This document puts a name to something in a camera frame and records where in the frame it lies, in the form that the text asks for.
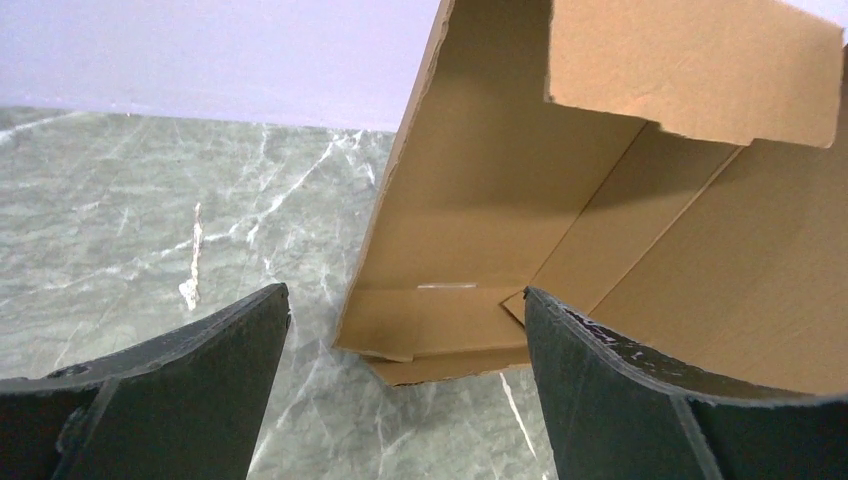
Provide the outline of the brown cardboard box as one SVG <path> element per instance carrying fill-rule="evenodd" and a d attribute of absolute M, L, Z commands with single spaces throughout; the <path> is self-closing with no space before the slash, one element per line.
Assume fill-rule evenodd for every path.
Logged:
<path fill-rule="evenodd" d="M 784 1 L 444 1 L 334 344 L 524 366 L 524 289 L 700 368 L 847 388 L 843 28 Z"/>

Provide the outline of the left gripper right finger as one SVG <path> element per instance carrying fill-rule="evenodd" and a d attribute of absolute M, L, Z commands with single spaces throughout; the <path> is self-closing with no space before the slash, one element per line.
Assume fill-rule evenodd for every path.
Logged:
<path fill-rule="evenodd" d="M 525 330 L 562 479 L 843 479 L 847 398 L 667 356 L 529 287 Z"/>

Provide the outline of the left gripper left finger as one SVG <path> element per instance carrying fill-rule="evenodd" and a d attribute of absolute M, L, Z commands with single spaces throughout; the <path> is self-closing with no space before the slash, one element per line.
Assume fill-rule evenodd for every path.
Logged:
<path fill-rule="evenodd" d="M 5 479 L 243 479 L 288 329 L 275 283 L 188 325 L 1 383 Z"/>

